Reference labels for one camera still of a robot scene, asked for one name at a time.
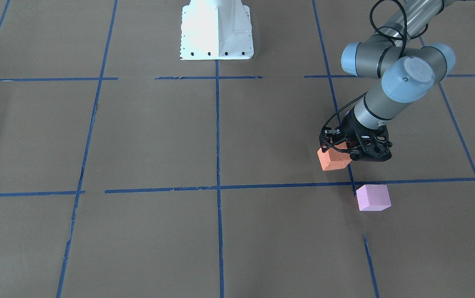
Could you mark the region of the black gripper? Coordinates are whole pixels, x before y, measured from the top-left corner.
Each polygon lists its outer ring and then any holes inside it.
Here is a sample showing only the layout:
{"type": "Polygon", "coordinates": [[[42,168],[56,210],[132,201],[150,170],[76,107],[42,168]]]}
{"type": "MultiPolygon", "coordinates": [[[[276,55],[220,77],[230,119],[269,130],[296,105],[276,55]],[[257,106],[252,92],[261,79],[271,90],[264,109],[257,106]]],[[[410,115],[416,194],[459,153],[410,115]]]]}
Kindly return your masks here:
{"type": "Polygon", "coordinates": [[[331,128],[322,128],[319,132],[319,145],[321,151],[340,151],[341,154],[347,155],[353,161],[370,161],[370,155],[362,149],[357,142],[355,131],[366,127],[370,130],[377,130],[378,127],[385,126],[376,122],[371,128],[362,124],[355,116],[355,110],[350,110],[344,117],[339,130],[331,128]]]}

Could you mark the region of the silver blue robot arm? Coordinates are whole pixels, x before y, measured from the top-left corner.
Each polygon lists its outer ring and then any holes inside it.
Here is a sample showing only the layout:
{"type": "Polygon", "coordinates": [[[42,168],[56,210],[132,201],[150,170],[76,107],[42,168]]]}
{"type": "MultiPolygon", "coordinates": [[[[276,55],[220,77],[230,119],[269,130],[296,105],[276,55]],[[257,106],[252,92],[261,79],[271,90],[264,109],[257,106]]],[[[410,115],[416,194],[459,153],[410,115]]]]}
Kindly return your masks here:
{"type": "Polygon", "coordinates": [[[424,97],[455,67],[456,55],[442,43],[409,48],[430,21],[451,0],[396,1],[398,12],[377,26],[365,42],[353,42],[341,56],[342,69],[353,76],[376,79],[375,85],[340,110],[347,110],[334,128],[324,124],[319,133],[319,153],[338,153],[352,161],[384,162],[393,143],[387,124],[410,104],[424,97]]]}

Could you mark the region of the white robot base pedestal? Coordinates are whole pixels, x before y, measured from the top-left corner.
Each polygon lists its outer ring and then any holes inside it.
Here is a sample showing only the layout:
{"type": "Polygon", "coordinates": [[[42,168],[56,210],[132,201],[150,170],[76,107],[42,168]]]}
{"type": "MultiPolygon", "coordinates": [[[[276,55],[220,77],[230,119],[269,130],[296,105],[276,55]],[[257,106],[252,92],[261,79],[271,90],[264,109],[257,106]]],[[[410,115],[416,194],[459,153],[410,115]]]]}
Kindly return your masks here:
{"type": "Polygon", "coordinates": [[[181,60],[253,58],[251,11],[242,1],[191,0],[181,16],[181,60]]]}

